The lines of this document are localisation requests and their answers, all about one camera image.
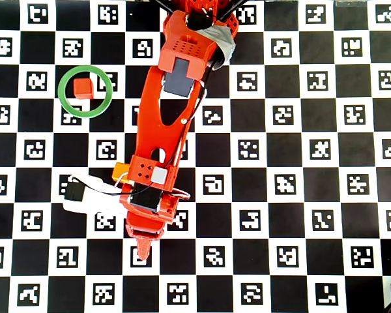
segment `green ring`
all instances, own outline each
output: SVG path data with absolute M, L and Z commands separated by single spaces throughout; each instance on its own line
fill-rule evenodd
M 101 79 L 103 79 L 104 85 L 106 86 L 106 97 L 104 98 L 103 102 L 101 105 L 99 105 L 97 108 L 91 110 L 91 111 L 79 111 L 71 106 L 69 103 L 68 99 L 66 98 L 66 85 L 68 81 L 70 80 L 71 77 L 78 73 L 82 72 L 90 72 L 94 73 L 97 76 L 99 76 Z M 88 118 L 92 119 L 93 117 L 99 116 L 102 114 L 104 111 L 107 110 L 111 103 L 111 99 L 113 96 L 113 85 L 111 84 L 111 80 L 109 76 L 102 70 L 100 70 L 97 67 L 94 67 L 92 65 L 81 65 L 78 67 L 71 68 L 65 75 L 61 78 L 59 81 L 58 85 L 58 98 L 61 101 L 61 104 L 63 108 L 69 113 L 72 114 L 73 116 L 76 117 L 81 117 L 81 118 Z

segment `small red block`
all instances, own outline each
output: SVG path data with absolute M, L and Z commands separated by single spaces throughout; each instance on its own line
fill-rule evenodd
M 74 96 L 77 99 L 93 99 L 94 89 L 93 82 L 90 78 L 74 79 Z

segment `checkerboard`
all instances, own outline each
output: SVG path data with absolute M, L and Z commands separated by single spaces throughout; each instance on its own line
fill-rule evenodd
M 0 1 L 0 313 L 382 312 L 391 302 L 391 0 L 250 1 L 212 72 L 176 187 L 141 261 L 124 220 L 65 211 L 72 174 L 130 162 L 164 43 L 148 2 Z M 57 99 L 108 73 L 87 120 Z M 96 108 L 105 95 L 93 74 Z M 162 93 L 172 123 L 186 99 Z

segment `green circle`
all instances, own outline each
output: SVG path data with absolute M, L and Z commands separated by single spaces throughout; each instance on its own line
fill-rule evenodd
M 71 106 L 71 104 L 69 103 L 68 99 L 66 98 L 66 93 L 65 93 L 66 85 L 67 85 L 68 81 L 70 80 L 70 78 L 73 77 L 74 75 L 76 75 L 78 73 L 82 73 L 82 72 L 90 72 L 90 73 L 96 74 L 97 76 L 99 76 L 103 80 L 104 85 L 106 86 L 106 97 L 104 98 L 101 105 L 99 105 L 97 108 L 95 108 L 91 111 L 87 111 L 87 112 L 79 111 L 79 110 L 73 108 Z M 103 72 L 102 70 L 100 70 L 99 68 L 94 67 L 92 65 L 80 65 L 78 67 L 71 68 L 61 78 L 61 80 L 59 81 L 59 85 L 58 85 L 58 98 L 61 101 L 63 108 L 69 114 L 72 114 L 73 116 L 76 116 L 76 117 L 92 119 L 93 117 L 99 116 L 104 111 L 106 111 L 107 108 L 109 107 L 109 105 L 111 103 L 112 96 L 113 96 L 113 86 L 111 84 L 111 80 L 110 80 L 109 76 L 107 76 L 107 74 L 105 72 Z

